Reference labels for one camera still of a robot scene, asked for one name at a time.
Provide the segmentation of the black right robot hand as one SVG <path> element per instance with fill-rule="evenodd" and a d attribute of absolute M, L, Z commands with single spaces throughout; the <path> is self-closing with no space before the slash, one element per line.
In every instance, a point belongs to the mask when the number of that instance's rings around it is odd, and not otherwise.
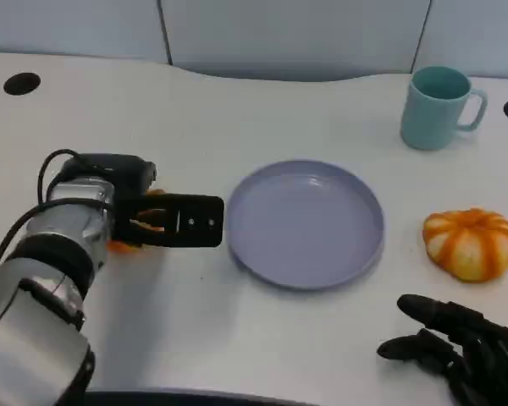
<path fill-rule="evenodd" d="M 397 306 L 424 328 L 382 343 L 379 356 L 442 376 L 459 405 L 508 405 L 508 327 L 416 294 L 401 295 Z"/>

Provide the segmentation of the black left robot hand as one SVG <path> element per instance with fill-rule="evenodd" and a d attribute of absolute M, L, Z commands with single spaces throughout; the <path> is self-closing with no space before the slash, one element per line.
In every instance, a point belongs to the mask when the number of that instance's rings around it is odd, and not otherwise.
<path fill-rule="evenodd" d="M 66 161 L 50 186 L 78 178 L 99 178 L 109 182 L 114 195 L 122 199 L 144 195 L 156 176 L 156 165 L 138 156 L 86 153 Z"/>

